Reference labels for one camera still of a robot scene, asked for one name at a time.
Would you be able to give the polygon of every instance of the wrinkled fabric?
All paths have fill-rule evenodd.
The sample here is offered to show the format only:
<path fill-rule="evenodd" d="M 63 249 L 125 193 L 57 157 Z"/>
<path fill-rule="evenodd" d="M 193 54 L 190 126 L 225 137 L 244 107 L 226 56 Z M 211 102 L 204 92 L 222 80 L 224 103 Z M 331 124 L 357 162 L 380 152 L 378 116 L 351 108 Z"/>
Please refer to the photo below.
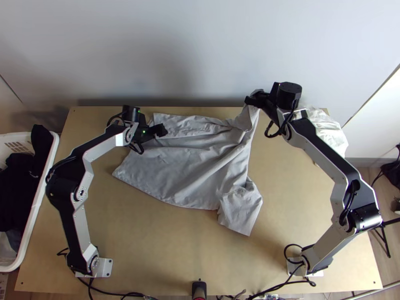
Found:
<path fill-rule="evenodd" d="M 305 108 L 308 119 L 315 126 L 316 135 L 344 158 L 349 142 L 339 122 L 320 108 L 311 105 L 305 105 Z"/>
<path fill-rule="evenodd" d="M 235 119 L 155 113 L 150 126 L 168 134 L 130 151 L 113 176 L 163 202 L 217 210 L 218 223 L 249 236 L 263 199 L 248 177 L 259 109 L 245 105 Z"/>

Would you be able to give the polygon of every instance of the table surface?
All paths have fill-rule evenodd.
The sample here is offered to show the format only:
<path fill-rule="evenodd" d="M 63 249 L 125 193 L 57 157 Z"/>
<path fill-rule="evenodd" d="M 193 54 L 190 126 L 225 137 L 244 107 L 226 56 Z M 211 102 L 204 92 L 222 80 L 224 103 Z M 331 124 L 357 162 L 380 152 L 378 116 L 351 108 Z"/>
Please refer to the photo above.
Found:
<path fill-rule="evenodd" d="M 74 107 L 69 111 L 55 161 L 102 134 L 120 107 Z M 240 107 L 142 107 L 153 113 L 234 118 Z M 250 294 L 284 282 L 287 244 L 315 243 L 331 224 L 334 183 L 312 160 L 281 137 L 268 139 L 270 119 L 260 113 L 252 141 L 249 177 L 263 196 L 250 236 L 217 223 L 217 212 L 176 207 L 112 176 L 128 154 L 118 147 L 96 160 L 85 202 L 91 241 L 101 257 L 113 258 L 110 278 L 93 286 L 106 291 L 147 295 L 189 295 L 191 282 L 207 282 L 209 295 Z M 67 246 L 58 211 L 44 197 L 20 267 L 15 289 L 45 293 L 87 293 L 56 253 Z M 326 293 L 382 288 L 367 234 L 356 237 L 324 271 L 324 277 L 291 284 L 283 294 Z"/>

